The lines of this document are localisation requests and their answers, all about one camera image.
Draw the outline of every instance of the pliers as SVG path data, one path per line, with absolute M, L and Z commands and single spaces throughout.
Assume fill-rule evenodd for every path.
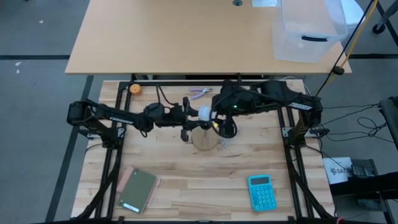
M 196 94 L 195 96 L 192 97 L 193 100 L 202 97 L 205 93 L 213 91 L 212 88 L 191 88 L 189 91 L 192 92 L 200 92 L 199 94 Z

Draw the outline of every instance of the wooden desk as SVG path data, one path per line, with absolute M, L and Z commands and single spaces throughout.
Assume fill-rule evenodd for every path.
M 301 80 L 288 80 L 287 83 L 292 90 L 304 92 Z M 188 88 L 162 87 L 171 102 L 182 102 L 183 96 L 191 95 Z M 105 81 L 99 102 L 114 106 L 117 89 L 118 82 Z M 214 89 L 212 93 L 191 101 L 191 105 L 194 108 L 211 105 L 211 97 L 220 90 L 216 86 Z M 156 101 L 155 87 L 143 87 L 141 96 L 132 97 L 130 110 L 140 112 L 146 105 Z M 122 215 L 127 220 L 286 220 L 287 216 L 295 216 L 276 111 L 240 116 L 235 120 L 239 133 L 231 144 L 207 152 L 182 142 L 180 128 L 154 128 L 148 138 L 143 138 L 139 131 L 127 126 L 121 174 L 127 167 L 134 166 L 155 174 L 161 179 L 161 184 L 154 201 L 142 215 L 115 205 L 114 218 Z M 100 142 L 90 141 L 89 146 Z M 319 147 L 314 139 L 308 139 L 307 144 Z M 106 150 L 100 146 L 86 153 L 73 217 L 83 211 L 97 192 L 105 154 Z M 303 148 L 302 156 L 310 190 L 326 210 L 333 214 L 334 204 L 321 155 Z M 256 174 L 271 175 L 278 203 L 276 210 L 252 212 L 246 179 L 247 176 Z M 301 190 L 299 194 L 302 211 L 306 215 Z M 105 196 L 104 215 L 107 204 L 108 196 Z
M 274 58 L 275 13 L 251 0 L 91 0 L 66 73 L 328 73 L 340 43 L 318 63 Z

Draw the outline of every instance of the calculator display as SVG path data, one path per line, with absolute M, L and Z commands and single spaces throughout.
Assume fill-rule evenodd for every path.
M 268 177 L 261 177 L 261 178 L 252 178 L 250 180 L 250 183 L 252 185 L 257 185 L 257 184 L 268 184 L 269 183 L 269 179 Z

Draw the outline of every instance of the floor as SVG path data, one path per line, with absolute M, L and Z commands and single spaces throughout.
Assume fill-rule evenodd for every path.
M 380 0 L 384 9 L 393 0 Z M 368 1 L 361 1 L 365 8 Z M 0 1 L 0 54 L 68 55 L 79 31 L 88 0 L 2 0 Z M 380 18 L 378 12 L 365 28 L 356 54 L 398 53 L 388 32 L 371 33 Z M 398 16 L 391 18 L 398 30 Z M 320 96 L 324 106 L 366 105 L 394 96 L 398 82 L 396 60 L 350 60 L 352 75 L 337 78 Z M 57 181 L 71 127 L 65 122 L 68 104 L 80 99 L 84 76 L 66 76 L 66 60 L 0 61 L 0 217 L 4 223 L 43 222 Z M 316 90 L 325 76 L 305 78 Z M 120 75 L 95 77 L 90 98 L 98 98 L 103 80 L 125 80 Z M 355 108 L 325 110 L 323 120 L 342 116 Z M 356 122 L 367 116 L 377 124 L 383 118 L 376 108 L 349 116 L 328 125 L 333 133 L 366 131 Z M 391 139 L 388 130 L 378 136 Z M 63 190 L 56 220 L 70 217 L 87 140 L 79 137 Z M 380 174 L 398 170 L 395 146 L 376 138 L 332 142 L 323 140 L 330 156 L 374 159 Z M 380 212 L 365 212 L 352 200 L 336 198 L 337 212 L 349 220 L 384 222 Z M 398 220 L 398 203 L 389 202 Z

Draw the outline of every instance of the clear plastic container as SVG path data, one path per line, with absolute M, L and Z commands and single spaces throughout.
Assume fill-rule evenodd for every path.
M 339 0 L 277 0 L 272 22 L 274 57 L 293 62 L 318 62 L 347 36 Z

